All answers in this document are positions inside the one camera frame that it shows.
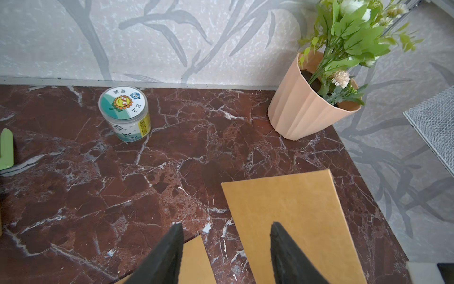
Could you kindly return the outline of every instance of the pink pot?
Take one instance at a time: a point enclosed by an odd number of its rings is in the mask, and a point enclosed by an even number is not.
[[[304,69],[314,73],[323,58],[321,52],[310,53]],[[335,107],[320,97],[301,75],[299,55],[291,64],[268,107],[274,129],[283,137],[298,140],[314,134],[357,112],[361,105],[344,101]]]

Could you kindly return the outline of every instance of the wall baseboard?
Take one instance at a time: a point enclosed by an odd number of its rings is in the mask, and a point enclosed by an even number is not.
[[[0,77],[0,85],[27,86],[80,86],[80,87],[115,87],[131,86],[135,88],[175,88],[175,89],[221,89],[221,90],[277,90],[275,86],[236,86],[207,84],[154,83],[140,81],[103,81],[73,79],[43,79],[23,77]]]

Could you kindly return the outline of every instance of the yellow label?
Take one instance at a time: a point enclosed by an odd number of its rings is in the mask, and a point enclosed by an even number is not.
[[[148,134],[151,130],[151,123],[150,123],[150,114],[148,113],[141,121],[139,121],[139,129],[140,134],[142,137]]]

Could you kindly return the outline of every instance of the green plastic tool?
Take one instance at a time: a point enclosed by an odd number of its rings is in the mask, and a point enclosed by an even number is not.
[[[8,128],[0,135],[0,170],[14,165],[13,133]]]

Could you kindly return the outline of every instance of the metal rack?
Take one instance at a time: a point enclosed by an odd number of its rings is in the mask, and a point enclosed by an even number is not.
[[[404,111],[404,116],[454,176],[454,86]]]

